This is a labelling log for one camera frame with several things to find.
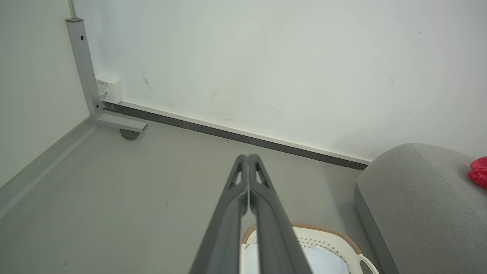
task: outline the gray sofa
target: gray sofa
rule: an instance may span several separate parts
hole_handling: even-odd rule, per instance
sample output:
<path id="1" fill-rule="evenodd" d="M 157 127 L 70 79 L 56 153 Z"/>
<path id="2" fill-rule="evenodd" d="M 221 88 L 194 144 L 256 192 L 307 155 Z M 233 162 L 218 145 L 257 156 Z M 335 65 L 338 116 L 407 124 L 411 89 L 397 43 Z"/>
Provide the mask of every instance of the gray sofa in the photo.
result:
<path id="1" fill-rule="evenodd" d="M 467 177 L 474 160 L 412 143 L 360 174 L 356 208 L 385 274 L 487 273 L 487 190 Z"/>

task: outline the red fabric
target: red fabric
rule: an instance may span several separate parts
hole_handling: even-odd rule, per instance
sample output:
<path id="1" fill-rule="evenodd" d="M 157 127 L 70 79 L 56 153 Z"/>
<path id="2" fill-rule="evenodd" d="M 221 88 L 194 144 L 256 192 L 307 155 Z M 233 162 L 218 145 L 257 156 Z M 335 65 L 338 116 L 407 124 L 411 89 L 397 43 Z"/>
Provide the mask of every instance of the red fabric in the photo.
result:
<path id="1" fill-rule="evenodd" d="M 487 188 L 487 156 L 479 158 L 470 164 L 472 168 L 468 177 L 483 188 Z"/>

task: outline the laundry basket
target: laundry basket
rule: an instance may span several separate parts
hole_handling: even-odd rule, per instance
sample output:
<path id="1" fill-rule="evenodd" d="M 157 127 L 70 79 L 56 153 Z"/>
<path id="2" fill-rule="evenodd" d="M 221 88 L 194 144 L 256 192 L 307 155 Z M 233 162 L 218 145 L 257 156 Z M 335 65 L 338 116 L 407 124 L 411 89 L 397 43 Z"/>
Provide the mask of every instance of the laundry basket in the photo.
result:
<path id="1" fill-rule="evenodd" d="M 367 259 L 357 245 L 340 231 L 314 224 L 291 222 L 296 238 L 302 249 L 321 246 L 340 257 L 348 266 L 348 273 L 363 274 L 360 262 L 363 261 L 373 274 L 379 274 L 373 263 Z M 257 243 L 256 226 L 251 226 L 242 239 L 240 274 L 245 274 L 245 249 L 252 243 Z"/>

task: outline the caster wheel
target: caster wheel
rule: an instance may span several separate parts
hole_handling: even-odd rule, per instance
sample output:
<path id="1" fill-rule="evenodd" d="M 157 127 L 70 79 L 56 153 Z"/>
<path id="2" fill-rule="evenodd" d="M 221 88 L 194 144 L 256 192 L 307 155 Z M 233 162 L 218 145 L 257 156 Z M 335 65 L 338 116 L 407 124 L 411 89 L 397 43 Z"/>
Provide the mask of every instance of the caster wheel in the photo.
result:
<path id="1" fill-rule="evenodd" d="M 140 133 L 126 129 L 120 129 L 120 134 L 125 140 L 133 141 L 139 137 Z"/>

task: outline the white electrical box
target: white electrical box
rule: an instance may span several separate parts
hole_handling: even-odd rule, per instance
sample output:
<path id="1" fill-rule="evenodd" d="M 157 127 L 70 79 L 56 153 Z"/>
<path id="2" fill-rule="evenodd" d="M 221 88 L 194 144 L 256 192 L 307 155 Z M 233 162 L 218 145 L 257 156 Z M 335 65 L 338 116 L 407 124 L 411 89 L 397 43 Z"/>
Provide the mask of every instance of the white electrical box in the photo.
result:
<path id="1" fill-rule="evenodd" d="M 96 84 L 100 100 L 118 104 L 123 100 L 122 80 L 110 75 L 97 75 Z"/>

